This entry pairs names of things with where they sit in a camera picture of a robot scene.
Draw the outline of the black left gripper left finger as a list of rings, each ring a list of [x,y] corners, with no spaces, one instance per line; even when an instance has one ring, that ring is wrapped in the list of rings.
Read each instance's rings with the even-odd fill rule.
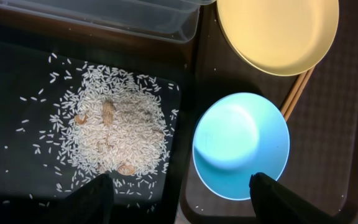
[[[113,206],[112,178],[107,174],[101,174],[51,208],[42,217],[42,223],[108,224]]]

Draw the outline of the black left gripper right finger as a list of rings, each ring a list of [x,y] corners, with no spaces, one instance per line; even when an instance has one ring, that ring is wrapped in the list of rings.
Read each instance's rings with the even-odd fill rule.
[[[259,223],[335,224],[338,221],[288,190],[268,175],[258,172],[249,181],[250,199]]]

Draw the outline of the blue bowl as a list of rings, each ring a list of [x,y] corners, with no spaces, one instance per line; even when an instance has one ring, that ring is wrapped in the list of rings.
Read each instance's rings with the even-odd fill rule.
[[[262,172],[278,180],[287,165],[290,134],[280,110],[255,93],[233,93],[200,117],[192,141],[202,183],[227,200],[250,199],[249,181]]]

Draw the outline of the rice pile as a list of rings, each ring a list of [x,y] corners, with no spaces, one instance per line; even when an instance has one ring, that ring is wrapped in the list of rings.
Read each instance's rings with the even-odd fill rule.
[[[72,166],[69,196],[97,176],[112,178],[118,205],[153,213],[164,199],[179,86],[118,67],[83,62],[80,87],[67,90],[49,120],[58,135],[57,161]]]

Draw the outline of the wooden chopstick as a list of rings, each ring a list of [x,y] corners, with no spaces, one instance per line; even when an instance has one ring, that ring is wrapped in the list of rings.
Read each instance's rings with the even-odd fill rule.
[[[283,116],[287,112],[287,109],[288,109],[290,103],[292,102],[295,94],[297,93],[297,91],[298,91],[301,83],[303,82],[304,78],[306,77],[307,73],[308,73],[308,71],[300,74],[298,76],[298,78],[296,79],[294,85],[292,86],[292,88],[291,88],[291,90],[290,90],[290,92],[289,92],[284,104],[281,107],[281,113],[282,113]]]
[[[297,104],[297,102],[298,102],[298,100],[299,100],[301,94],[303,93],[303,90],[304,90],[305,87],[306,87],[306,84],[308,83],[308,81],[309,81],[309,79],[310,79],[310,77],[311,77],[311,75],[312,75],[312,73],[313,73],[313,70],[314,70],[314,67],[312,67],[312,68],[310,68],[309,70],[307,70],[308,73],[307,73],[306,77],[304,78],[304,80],[303,80],[303,82],[301,83],[301,85],[300,85],[300,87],[299,87],[297,93],[295,94],[295,96],[294,96],[292,102],[290,103],[290,105],[289,105],[289,107],[288,107],[288,109],[287,109],[287,112],[286,112],[285,115],[283,116],[284,119],[285,119],[285,121],[288,121],[288,119],[289,119],[289,117],[290,117],[292,111],[294,110],[294,108],[295,108],[295,106],[296,106],[296,104]]]

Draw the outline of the yellow plate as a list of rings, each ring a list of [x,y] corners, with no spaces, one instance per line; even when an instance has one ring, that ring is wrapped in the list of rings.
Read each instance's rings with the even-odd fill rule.
[[[301,74],[330,50],[338,0],[218,0],[223,34],[238,56],[276,76]]]

